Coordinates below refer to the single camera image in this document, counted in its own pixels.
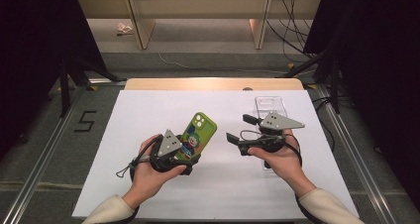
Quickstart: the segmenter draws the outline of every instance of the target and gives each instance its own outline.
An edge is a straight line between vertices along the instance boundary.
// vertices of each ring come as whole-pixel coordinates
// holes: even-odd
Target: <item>phone case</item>
[[[176,157],[179,160],[190,161],[200,155],[216,130],[216,123],[204,113],[196,113],[179,139],[182,147]]]

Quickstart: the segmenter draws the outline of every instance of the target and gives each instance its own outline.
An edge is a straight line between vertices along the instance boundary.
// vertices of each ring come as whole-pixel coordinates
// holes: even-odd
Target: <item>hand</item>
[[[287,129],[283,131],[283,134],[292,135],[292,132],[290,129]],[[285,142],[299,151],[298,144],[293,137],[286,136]],[[316,188],[303,172],[299,158],[286,146],[275,153],[268,153],[260,148],[249,148],[248,153],[265,160],[275,174],[283,178],[290,185],[298,197]]]
[[[157,136],[155,135],[145,140],[140,147],[140,151]],[[146,150],[145,155],[151,153],[154,145],[151,145]],[[178,166],[167,172],[159,172],[154,170],[150,163],[139,163],[136,167],[133,184],[130,190],[123,196],[124,201],[133,209],[136,209],[142,202],[155,196],[164,183],[178,176],[185,169],[186,166]]]

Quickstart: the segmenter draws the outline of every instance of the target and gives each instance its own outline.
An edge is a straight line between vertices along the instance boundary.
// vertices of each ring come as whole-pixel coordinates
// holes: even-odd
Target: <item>white surface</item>
[[[204,112],[218,131],[191,175],[178,176],[142,204],[139,218],[154,220],[286,220],[303,219],[294,193],[261,160],[242,157],[226,140],[255,127],[242,121],[254,115],[255,97],[280,96],[289,118],[305,124],[295,129],[303,169],[318,186],[335,194],[354,214],[355,205],[330,151],[306,91],[136,91],[123,90],[83,186],[73,217],[86,217],[112,194],[123,195],[130,175],[115,175],[137,154],[140,143],[170,129],[184,131],[192,116]]]

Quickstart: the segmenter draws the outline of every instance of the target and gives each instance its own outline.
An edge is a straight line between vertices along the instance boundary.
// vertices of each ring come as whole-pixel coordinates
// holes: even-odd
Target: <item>sleeve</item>
[[[313,217],[329,224],[362,224],[359,218],[353,215],[346,206],[332,193],[321,188],[306,193],[298,199],[301,205]]]
[[[139,208],[133,210],[120,196],[112,195],[89,214],[82,224],[92,223],[129,223]]]

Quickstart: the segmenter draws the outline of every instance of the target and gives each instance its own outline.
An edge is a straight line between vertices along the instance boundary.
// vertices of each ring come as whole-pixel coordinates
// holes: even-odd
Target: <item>person's left hand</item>
[[[155,137],[154,135],[144,142],[140,147],[140,151]],[[145,156],[149,156],[152,147],[151,145],[145,152]],[[168,180],[178,176],[186,169],[186,166],[177,166],[167,172],[156,171],[150,163],[139,163],[134,174],[133,184],[130,190],[123,196],[123,199],[131,208],[136,209],[142,202],[155,196],[160,188]]]

